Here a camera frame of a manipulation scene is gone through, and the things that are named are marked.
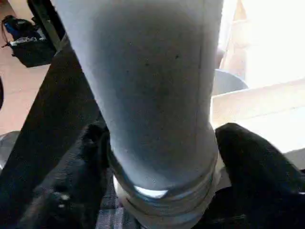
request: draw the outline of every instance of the tile floor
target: tile floor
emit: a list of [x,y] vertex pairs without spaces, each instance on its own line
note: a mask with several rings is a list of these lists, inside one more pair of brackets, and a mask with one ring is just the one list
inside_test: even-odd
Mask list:
[[[0,3],[0,20],[14,15],[9,4]],[[0,46],[4,40],[0,36]],[[0,48],[0,76],[4,84],[4,104],[0,110],[0,135],[20,130],[49,66],[26,68],[11,55],[10,47]]]

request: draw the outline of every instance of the wall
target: wall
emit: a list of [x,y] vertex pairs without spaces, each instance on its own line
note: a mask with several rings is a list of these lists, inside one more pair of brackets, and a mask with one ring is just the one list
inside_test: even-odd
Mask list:
[[27,0],[8,0],[8,1],[18,18],[31,20],[33,14],[28,6]]

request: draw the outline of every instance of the black bag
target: black bag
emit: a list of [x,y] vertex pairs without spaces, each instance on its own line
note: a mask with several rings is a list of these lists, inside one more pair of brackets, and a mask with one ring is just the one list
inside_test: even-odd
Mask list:
[[[14,45],[8,41],[4,28],[13,36]],[[56,52],[51,43],[37,32],[38,29],[37,25],[11,15],[2,20],[1,31],[6,42],[4,46],[11,47],[12,56],[17,57],[28,68],[51,63]]]

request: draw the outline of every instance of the wooden plank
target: wooden plank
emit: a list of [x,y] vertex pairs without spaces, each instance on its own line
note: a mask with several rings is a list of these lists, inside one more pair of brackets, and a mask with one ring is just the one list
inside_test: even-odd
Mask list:
[[217,127],[302,106],[305,106],[305,79],[214,96],[211,117]]

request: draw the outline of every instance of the plaid fabric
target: plaid fabric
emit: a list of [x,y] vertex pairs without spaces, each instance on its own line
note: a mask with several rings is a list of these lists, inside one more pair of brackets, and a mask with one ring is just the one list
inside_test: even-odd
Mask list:
[[144,229],[120,204],[114,191],[112,177],[112,172],[108,170],[108,187],[102,199],[96,229]]

